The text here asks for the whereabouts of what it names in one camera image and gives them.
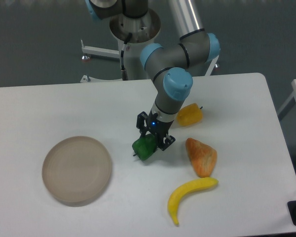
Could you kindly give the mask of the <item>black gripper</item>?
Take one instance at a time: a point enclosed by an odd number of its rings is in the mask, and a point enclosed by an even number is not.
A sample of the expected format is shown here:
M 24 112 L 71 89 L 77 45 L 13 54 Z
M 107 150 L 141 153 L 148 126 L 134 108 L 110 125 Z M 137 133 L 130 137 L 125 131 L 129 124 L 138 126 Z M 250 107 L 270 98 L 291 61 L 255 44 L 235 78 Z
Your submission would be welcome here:
M 149 131 L 155 137 L 157 147 L 164 151 L 176 140 L 175 137 L 169 135 L 169 129 L 173 121 L 160 121 L 157 119 L 157 115 L 157 113 L 153 112 L 150 112 L 149 115 L 146 112 L 141 112 L 137 116 L 136 127 L 139 129 L 140 137 L 145 137 Z

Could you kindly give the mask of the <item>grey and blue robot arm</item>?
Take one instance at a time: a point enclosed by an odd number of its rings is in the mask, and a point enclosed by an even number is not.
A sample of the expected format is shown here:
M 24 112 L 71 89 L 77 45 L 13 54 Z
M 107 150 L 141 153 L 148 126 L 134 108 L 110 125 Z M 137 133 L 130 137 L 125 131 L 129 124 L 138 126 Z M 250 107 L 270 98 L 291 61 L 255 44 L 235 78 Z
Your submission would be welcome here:
M 168 131 L 192 87 L 192 76 L 187 70 L 218 58 L 217 37 L 205 31 L 193 0 L 169 1 L 180 41 L 171 48 L 154 42 L 161 21 L 148 1 L 88 0 L 85 4 L 94 20 L 110 20 L 118 50 L 83 45 L 82 52 L 86 57 L 118 59 L 123 80 L 142 76 L 151 79 L 157 96 L 151 111 L 138 115 L 136 126 L 141 137 L 150 133 L 157 148 L 167 149 L 175 141 Z

